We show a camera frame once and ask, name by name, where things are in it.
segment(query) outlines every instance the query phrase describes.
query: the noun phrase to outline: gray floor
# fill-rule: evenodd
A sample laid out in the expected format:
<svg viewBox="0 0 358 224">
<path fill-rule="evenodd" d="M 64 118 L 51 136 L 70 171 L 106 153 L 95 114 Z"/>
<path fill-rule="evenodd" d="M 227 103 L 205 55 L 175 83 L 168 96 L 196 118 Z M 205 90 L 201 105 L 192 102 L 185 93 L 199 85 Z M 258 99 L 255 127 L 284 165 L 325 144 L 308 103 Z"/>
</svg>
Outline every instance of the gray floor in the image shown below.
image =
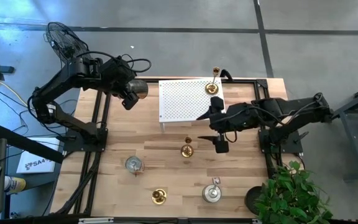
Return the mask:
<svg viewBox="0 0 358 224">
<path fill-rule="evenodd" d="M 358 0 L 260 0 L 266 29 L 358 30 Z M 83 27 L 205 27 L 256 29 L 252 0 L 0 0 L 0 23 L 46 24 L 60 21 Z M 24 98 L 60 68 L 58 57 L 41 31 L 0 30 L 0 64 L 16 67 L 6 83 Z M 91 50 L 131 54 L 153 62 L 142 75 L 210 76 L 211 68 L 228 69 L 235 77 L 266 77 L 259 34 L 197 34 L 158 32 L 77 32 Z M 290 99 L 323 92 L 333 109 L 358 91 L 358 35 L 267 35 L 275 77 L 284 78 Z M 13 95 L 4 87 L 0 90 Z M 78 90 L 59 102 L 75 99 Z M 18 105 L 10 105 L 22 111 Z M 64 109 L 71 111 L 74 104 Z M 0 124 L 20 125 L 0 103 Z M 30 116 L 29 134 L 47 134 Z M 310 124 L 302 140 L 306 168 L 331 197 L 335 218 L 358 218 L 358 181 L 345 184 L 344 174 L 358 169 L 339 120 Z M 40 215 L 52 185 L 22 192 L 11 210 Z"/>
</svg>

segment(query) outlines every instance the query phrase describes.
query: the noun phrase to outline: white pegboard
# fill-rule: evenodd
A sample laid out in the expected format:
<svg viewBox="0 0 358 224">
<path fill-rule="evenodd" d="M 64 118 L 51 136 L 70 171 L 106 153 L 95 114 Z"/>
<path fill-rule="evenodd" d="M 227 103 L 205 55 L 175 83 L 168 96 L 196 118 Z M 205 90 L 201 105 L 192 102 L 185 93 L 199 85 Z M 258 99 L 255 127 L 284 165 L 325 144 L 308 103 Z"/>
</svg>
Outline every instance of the white pegboard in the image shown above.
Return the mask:
<svg viewBox="0 0 358 224">
<path fill-rule="evenodd" d="M 205 86 L 212 80 L 213 78 L 159 81 L 160 123 L 195 121 L 207 112 L 211 97 L 218 96 L 224 100 L 220 78 L 215 79 L 215 84 L 219 87 L 218 94 L 209 95 L 205 92 Z"/>
</svg>

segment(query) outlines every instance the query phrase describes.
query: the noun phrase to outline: wooden tabletop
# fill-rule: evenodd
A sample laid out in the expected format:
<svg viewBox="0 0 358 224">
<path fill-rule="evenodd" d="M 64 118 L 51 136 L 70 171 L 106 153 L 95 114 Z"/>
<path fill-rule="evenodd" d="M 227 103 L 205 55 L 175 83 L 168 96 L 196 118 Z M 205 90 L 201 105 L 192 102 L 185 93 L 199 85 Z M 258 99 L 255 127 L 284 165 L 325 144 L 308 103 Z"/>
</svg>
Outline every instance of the wooden tabletop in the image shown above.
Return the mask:
<svg viewBox="0 0 358 224">
<path fill-rule="evenodd" d="M 268 78 L 271 97 L 287 99 L 284 81 Z M 226 108 L 234 103 L 254 100 L 254 88 L 249 84 L 223 84 Z M 81 91 L 75 117 L 91 121 L 96 91 Z M 267 180 L 265 158 L 259 149 L 257 129 L 238 133 L 230 151 L 217 154 L 214 146 L 198 136 L 213 135 L 208 121 L 167 123 L 161 133 L 158 122 L 158 84 L 149 83 L 149 95 L 126 111 L 117 98 L 112 98 L 108 116 L 108 142 L 102 154 L 92 216 L 109 217 L 254 217 L 244 205 L 247 191 Z M 182 157 L 185 138 L 195 153 Z M 234 139 L 233 133 L 228 137 Z M 125 169 L 130 156 L 137 156 L 145 164 L 145 172 L 135 177 Z M 84 152 L 74 152 L 63 161 L 53 197 L 51 212 L 57 211 L 69 199 L 78 185 Z M 283 162 L 297 160 L 284 154 Z M 205 202 L 201 191 L 212 184 L 212 177 L 220 177 L 222 198 L 217 203 Z M 164 189 L 167 201 L 163 205 L 152 202 L 152 192 Z M 83 206 L 88 186 L 83 196 Z"/>
</svg>

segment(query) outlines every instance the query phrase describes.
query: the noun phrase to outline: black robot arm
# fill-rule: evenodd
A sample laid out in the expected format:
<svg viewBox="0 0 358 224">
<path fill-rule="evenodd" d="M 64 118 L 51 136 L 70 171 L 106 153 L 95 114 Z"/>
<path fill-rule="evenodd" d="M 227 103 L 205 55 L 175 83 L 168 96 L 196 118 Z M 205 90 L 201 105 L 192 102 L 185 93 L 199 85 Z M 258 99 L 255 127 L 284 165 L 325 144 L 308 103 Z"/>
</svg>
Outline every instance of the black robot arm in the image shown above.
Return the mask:
<svg viewBox="0 0 358 224">
<path fill-rule="evenodd" d="M 96 124 L 84 123 L 66 114 L 54 100 L 71 88 L 94 89 L 122 98 L 122 105 L 130 110 L 148 93 L 146 82 L 135 80 L 135 77 L 136 73 L 120 57 L 106 63 L 100 58 L 73 58 L 47 84 L 35 88 L 28 106 L 32 100 L 36 118 L 41 123 L 61 124 L 80 133 L 85 143 L 92 143 L 100 137 Z"/>
<path fill-rule="evenodd" d="M 308 123 L 328 121 L 332 115 L 322 93 L 314 97 L 299 100 L 283 100 L 267 98 L 249 103 L 237 103 L 229 106 L 222 113 L 223 100 L 217 96 L 211 98 L 209 110 L 198 119 L 209 118 L 209 127 L 218 132 L 218 136 L 201 136 L 215 145 L 217 153 L 228 152 L 229 144 L 224 133 L 268 126 L 268 135 L 264 139 L 266 145 L 280 144 L 299 128 Z M 292 116 L 287 123 L 283 119 Z"/>
</svg>

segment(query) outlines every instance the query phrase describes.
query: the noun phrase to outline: silver cylinder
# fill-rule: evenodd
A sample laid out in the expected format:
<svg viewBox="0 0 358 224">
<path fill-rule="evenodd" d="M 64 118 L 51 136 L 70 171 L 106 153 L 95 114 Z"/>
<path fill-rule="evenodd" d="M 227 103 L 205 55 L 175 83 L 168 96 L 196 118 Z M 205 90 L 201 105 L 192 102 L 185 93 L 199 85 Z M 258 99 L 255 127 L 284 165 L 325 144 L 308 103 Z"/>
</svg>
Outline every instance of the silver cylinder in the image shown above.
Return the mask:
<svg viewBox="0 0 358 224">
<path fill-rule="evenodd" d="M 203 189 L 203 198 L 209 203 L 215 203 L 222 197 L 221 189 L 214 184 L 208 185 Z"/>
<path fill-rule="evenodd" d="M 149 86 L 143 80 L 131 80 L 127 84 L 128 90 L 133 91 L 140 99 L 146 98 L 147 94 L 149 93 Z"/>
</svg>

